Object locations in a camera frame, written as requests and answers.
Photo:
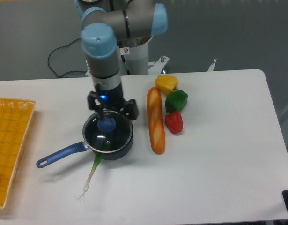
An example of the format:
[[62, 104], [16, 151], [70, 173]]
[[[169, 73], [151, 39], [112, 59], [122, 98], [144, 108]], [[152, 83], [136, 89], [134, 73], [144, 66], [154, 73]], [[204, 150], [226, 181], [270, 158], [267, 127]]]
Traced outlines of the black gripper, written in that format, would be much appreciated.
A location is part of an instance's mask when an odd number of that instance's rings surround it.
[[124, 100], [122, 84], [113, 89], [103, 90], [102, 85], [95, 85], [96, 91], [91, 91], [87, 96], [89, 110], [104, 117], [104, 109], [115, 111], [129, 120], [137, 120], [139, 110], [135, 99]]

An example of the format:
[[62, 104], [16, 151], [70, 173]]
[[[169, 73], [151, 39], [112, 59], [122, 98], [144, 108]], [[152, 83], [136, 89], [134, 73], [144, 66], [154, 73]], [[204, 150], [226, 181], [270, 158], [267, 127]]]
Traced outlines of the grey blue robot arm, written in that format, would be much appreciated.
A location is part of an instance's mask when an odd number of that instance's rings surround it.
[[125, 100], [121, 84], [118, 41], [152, 37], [168, 28], [166, 7], [153, 0], [129, 0], [124, 9], [107, 11], [101, 0], [76, 0], [81, 17], [81, 46], [86, 55], [94, 91], [88, 94], [89, 109], [104, 109], [135, 120], [139, 111], [134, 99]]

